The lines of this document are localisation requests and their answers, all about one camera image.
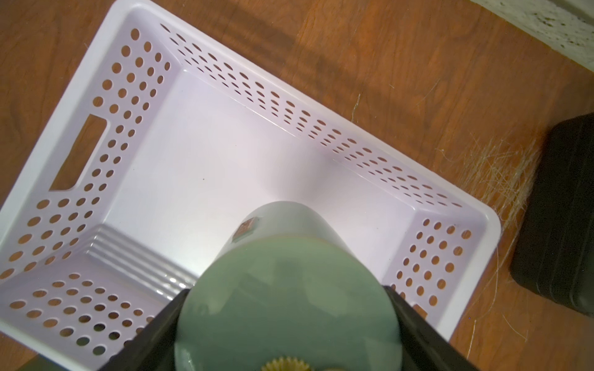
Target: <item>wooden floor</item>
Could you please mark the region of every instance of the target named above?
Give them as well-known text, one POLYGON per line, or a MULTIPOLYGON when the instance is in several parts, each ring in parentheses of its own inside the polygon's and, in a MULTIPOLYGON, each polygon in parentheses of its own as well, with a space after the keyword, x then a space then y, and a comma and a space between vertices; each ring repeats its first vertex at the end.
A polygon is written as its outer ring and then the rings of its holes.
MULTIPOLYGON (((0 2, 0 203, 111 2, 0 2)), ((592 72, 468 0, 157 2, 499 213, 503 238, 451 339, 473 364, 592 369, 593 320, 508 271, 543 137, 594 111, 592 72)), ((0 337, 3 369, 33 354, 0 337)))

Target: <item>basket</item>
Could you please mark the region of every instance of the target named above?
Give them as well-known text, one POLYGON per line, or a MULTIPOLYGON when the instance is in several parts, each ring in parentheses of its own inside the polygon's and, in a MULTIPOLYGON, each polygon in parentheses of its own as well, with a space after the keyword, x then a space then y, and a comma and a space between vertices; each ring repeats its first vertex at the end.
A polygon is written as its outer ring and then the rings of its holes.
POLYGON ((0 330, 97 369, 280 200, 319 213, 445 339, 500 237, 492 209, 435 173, 157 5, 118 0, 0 211, 0 330))

